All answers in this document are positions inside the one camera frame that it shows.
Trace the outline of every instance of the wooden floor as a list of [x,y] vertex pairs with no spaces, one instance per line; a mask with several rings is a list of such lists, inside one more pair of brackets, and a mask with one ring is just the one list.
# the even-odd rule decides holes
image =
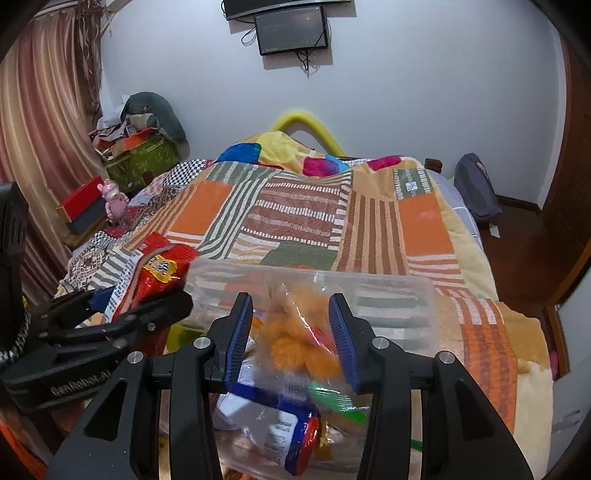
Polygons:
[[503,206],[500,238],[481,229],[482,244],[491,263],[500,301],[540,320],[548,349],[554,350],[550,325],[542,313],[546,300],[569,271],[535,212]]

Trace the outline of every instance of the patchwork quilt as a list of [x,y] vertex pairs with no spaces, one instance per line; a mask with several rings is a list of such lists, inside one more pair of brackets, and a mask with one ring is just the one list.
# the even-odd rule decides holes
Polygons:
[[159,179],[137,224],[95,236],[64,283],[114,285],[153,231],[214,260],[427,277],[438,294],[441,349],[462,360],[542,477],[552,381],[540,325],[497,302],[484,253],[425,169],[385,157],[316,163],[307,177],[308,158],[334,161],[277,132],[258,144],[264,135]]

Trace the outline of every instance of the wall-mounted screen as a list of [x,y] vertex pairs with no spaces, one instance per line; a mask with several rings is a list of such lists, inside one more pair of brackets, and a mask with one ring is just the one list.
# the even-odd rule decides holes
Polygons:
[[255,15],[255,25],[261,55],[328,46],[326,18],[320,5]]

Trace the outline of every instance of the black clamp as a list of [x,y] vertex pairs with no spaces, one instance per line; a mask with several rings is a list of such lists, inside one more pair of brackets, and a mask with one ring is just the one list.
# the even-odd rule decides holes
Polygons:
[[64,441],[46,480],[157,479],[160,390],[170,389],[170,470],[175,480],[222,480],[209,393],[237,380],[252,323],[252,297],[177,353],[131,352]]
[[90,398],[130,351],[155,332],[187,317],[183,291],[140,304],[114,323],[75,328],[97,310],[97,292],[60,297],[33,313],[21,359],[0,374],[2,385],[25,414]]
[[[451,352],[435,358],[404,352],[354,317],[341,294],[331,297],[330,325],[345,378],[372,394],[358,480],[407,480],[411,390],[423,404],[423,480],[531,480],[511,433]],[[252,322],[252,299],[240,294],[207,337],[176,354],[147,359],[132,352],[91,402],[51,464],[47,480],[158,478],[159,390],[171,390],[173,480],[222,480],[209,393],[238,379]]]

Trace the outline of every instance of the red box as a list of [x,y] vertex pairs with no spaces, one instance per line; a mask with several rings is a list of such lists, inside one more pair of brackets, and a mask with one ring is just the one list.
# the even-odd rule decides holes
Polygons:
[[144,128],[142,131],[137,132],[134,135],[131,135],[131,137],[117,140],[115,145],[111,146],[111,153],[113,154],[113,158],[117,158],[122,153],[125,153],[129,150],[133,150],[135,147],[139,147],[142,143],[147,142],[152,136],[152,134],[155,134],[157,132],[157,128]]
[[103,183],[101,177],[94,177],[82,187],[70,193],[56,208],[57,213],[66,223],[70,223],[84,212],[90,204],[101,196],[98,185]]

